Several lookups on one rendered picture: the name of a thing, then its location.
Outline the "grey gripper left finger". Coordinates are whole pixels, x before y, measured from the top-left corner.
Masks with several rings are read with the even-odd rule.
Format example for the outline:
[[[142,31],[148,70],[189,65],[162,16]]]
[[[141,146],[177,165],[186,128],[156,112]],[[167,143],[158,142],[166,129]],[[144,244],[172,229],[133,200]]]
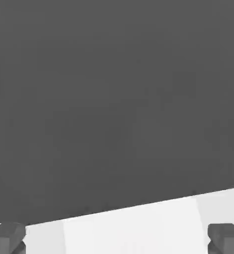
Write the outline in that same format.
[[[17,222],[0,224],[0,254],[26,254],[23,239],[26,236],[25,225]]]

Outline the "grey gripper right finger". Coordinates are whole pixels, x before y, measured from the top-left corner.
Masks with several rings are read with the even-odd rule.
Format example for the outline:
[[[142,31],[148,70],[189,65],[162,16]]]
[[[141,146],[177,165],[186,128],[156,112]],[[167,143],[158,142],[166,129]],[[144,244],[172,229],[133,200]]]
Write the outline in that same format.
[[[234,224],[208,225],[208,254],[234,254]]]

